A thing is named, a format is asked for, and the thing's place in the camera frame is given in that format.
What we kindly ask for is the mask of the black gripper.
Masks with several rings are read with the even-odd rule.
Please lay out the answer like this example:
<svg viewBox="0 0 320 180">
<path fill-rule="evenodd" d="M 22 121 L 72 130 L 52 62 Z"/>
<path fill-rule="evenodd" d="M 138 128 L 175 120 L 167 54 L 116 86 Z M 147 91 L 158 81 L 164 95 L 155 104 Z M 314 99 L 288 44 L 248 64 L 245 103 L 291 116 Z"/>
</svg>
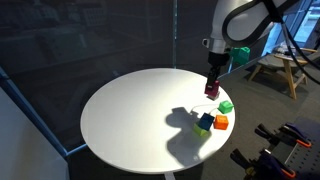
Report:
<svg viewBox="0 0 320 180">
<path fill-rule="evenodd" d="M 217 88 L 216 80 L 220 74 L 220 70 L 222 66 L 225 66 L 227 62 L 230 59 L 230 55 L 228 53 L 224 54 L 218 54 L 218 53 L 209 53 L 208 57 L 208 63 L 211 65 L 208 77 L 207 77 L 207 83 L 206 83 L 206 89 L 209 91 L 213 91 Z"/>
</svg>

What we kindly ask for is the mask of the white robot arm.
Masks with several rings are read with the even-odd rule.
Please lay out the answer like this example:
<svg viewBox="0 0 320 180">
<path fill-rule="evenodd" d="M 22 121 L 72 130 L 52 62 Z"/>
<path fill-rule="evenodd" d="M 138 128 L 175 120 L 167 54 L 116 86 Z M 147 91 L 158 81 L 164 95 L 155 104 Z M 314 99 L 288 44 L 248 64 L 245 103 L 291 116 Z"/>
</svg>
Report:
<svg viewBox="0 0 320 180">
<path fill-rule="evenodd" d="M 202 44 L 209 50 L 211 65 L 205 92 L 211 93 L 220 68 L 229 59 L 227 47 L 252 45 L 265 36 L 282 14 L 299 0 L 217 0 L 214 8 L 212 31 Z"/>
</svg>

